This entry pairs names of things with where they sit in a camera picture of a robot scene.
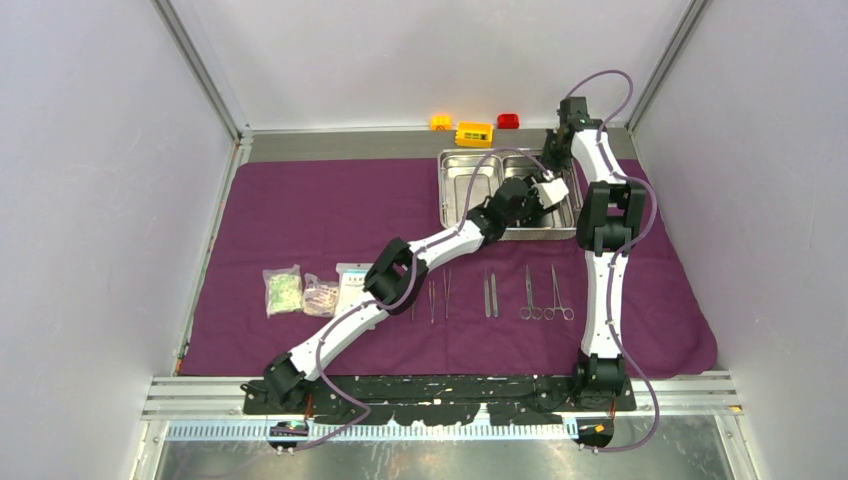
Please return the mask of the steel instrument tray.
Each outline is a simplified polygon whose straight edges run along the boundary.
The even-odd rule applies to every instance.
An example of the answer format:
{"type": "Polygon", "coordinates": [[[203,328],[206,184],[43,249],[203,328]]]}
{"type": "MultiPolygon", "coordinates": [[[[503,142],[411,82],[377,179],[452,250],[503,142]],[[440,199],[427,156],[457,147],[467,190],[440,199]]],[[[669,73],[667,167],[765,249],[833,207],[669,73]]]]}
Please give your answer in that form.
{"type": "MultiPolygon", "coordinates": [[[[542,157],[539,148],[520,148],[497,153],[482,163],[480,160],[487,153],[486,149],[448,149],[437,157],[440,222],[444,228],[453,227],[464,217],[466,200],[475,207],[494,194],[504,180],[534,175],[537,165],[528,157],[542,157]]],[[[562,174],[569,194],[558,209],[527,225],[507,228],[501,237],[503,241],[567,240],[576,235],[583,203],[580,182],[573,166],[562,174]]]]}

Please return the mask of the steel tissue forceps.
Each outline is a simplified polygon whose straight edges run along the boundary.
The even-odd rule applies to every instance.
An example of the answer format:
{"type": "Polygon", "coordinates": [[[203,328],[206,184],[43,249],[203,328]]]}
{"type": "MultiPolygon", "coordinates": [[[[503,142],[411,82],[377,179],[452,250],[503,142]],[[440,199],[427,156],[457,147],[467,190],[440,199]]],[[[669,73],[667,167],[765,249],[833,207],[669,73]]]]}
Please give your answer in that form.
{"type": "Polygon", "coordinates": [[[429,281],[428,298],[429,298],[430,323],[434,324],[435,323],[435,317],[436,317],[437,292],[436,292],[436,285],[435,285],[435,282],[433,280],[429,281]]]}

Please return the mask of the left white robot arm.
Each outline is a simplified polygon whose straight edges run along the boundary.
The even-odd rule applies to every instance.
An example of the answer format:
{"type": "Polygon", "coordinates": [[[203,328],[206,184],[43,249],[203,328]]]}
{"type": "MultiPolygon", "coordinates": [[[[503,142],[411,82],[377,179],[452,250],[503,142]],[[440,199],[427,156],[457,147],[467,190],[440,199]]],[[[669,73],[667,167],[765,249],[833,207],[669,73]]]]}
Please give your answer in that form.
{"type": "Polygon", "coordinates": [[[412,306],[432,269],[499,241],[514,225],[555,210],[568,193],[565,180],[549,171],[510,177],[483,202],[468,206],[455,226],[418,241],[390,240],[353,303],[308,340],[274,358],[260,380],[243,384],[245,400],[284,414],[298,412],[308,386],[325,375],[341,352],[367,330],[412,306]]]}

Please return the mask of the white sterile pouch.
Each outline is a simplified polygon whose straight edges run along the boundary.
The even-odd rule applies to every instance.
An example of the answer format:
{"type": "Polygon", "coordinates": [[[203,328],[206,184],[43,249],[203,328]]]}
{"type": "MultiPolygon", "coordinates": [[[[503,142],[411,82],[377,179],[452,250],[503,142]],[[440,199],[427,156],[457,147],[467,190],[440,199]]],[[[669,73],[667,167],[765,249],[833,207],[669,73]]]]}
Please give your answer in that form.
{"type": "Polygon", "coordinates": [[[372,263],[336,264],[339,292],[334,316],[341,315],[345,309],[357,303],[357,298],[363,292],[365,276],[371,267],[372,263]]]}

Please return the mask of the green packet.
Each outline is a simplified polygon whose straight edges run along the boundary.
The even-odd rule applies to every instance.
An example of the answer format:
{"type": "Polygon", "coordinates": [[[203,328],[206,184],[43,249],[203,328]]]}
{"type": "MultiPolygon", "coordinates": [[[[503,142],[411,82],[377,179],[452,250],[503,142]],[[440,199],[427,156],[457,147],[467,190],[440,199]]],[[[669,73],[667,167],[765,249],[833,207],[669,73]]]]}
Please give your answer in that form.
{"type": "Polygon", "coordinates": [[[268,317],[302,310],[303,280],[298,264],[284,269],[263,270],[262,276],[268,317]]]}

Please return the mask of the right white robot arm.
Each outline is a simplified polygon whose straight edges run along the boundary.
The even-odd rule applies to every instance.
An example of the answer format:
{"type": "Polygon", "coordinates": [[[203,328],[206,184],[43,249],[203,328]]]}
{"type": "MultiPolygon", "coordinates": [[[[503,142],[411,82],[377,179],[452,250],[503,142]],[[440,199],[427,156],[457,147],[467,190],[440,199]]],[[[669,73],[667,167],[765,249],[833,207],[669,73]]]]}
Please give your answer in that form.
{"type": "Polygon", "coordinates": [[[559,124],[546,131],[541,162],[555,174],[578,164],[587,182],[575,223],[589,280],[587,320],[570,395],[577,406],[591,411],[621,395],[627,380],[620,335],[622,289],[647,190],[620,167],[609,150],[603,121],[591,117],[584,97],[561,100],[557,114],[559,124]]]}

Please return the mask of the pink clear packet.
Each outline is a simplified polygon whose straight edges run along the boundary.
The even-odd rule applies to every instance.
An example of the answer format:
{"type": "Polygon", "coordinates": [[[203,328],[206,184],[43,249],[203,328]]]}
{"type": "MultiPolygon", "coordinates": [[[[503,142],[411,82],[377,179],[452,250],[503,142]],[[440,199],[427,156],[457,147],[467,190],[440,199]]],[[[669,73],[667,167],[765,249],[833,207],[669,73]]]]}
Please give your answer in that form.
{"type": "Polygon", "coordinates": [[[337,282],[324,281],[316,275],[304,275],[302,311],[309,316],[331,318],[338,304],[340,287],[337,282]]]}

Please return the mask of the steel surgical scissors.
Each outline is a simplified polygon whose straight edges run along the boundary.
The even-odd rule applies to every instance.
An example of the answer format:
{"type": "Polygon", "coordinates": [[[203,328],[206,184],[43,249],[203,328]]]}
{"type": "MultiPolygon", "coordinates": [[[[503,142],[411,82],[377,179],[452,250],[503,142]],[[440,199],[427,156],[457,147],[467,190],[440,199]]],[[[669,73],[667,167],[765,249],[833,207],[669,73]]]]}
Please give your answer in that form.
{"type": "Polygon", "coordinates": [[[575,315],[570,307],[565,307],[562,302],[562,295],[559,288],[558,276],[554,265],[550,266],[551,285],[552,285],[552,305],[543,310],[543,318],[548,321],[553,321],[557,316],[560,316],[564,321],[571,322],[575,315]]]}
{"type": "Polygon", "coordinates": [[[524,285],[526,294],[526,305],[519,309],[519,316],[523,320],[539,320],[543,317],[543,311],[534,303],[532,275],[530,267],[528,265],[525,266],[524,285]]]}

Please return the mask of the orange yellow toy block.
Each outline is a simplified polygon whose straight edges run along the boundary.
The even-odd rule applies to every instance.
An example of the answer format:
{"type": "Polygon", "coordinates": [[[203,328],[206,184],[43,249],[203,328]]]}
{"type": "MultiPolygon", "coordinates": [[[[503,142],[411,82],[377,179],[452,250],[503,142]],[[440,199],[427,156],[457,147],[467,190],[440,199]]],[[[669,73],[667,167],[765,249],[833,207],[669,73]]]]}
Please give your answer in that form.
{"type": "Polygon", "coordinates": [[[455,130],[455,144],[463,148],[488,149],[493,145],[495,127],[489,123],[459,121],[455,130]]]}

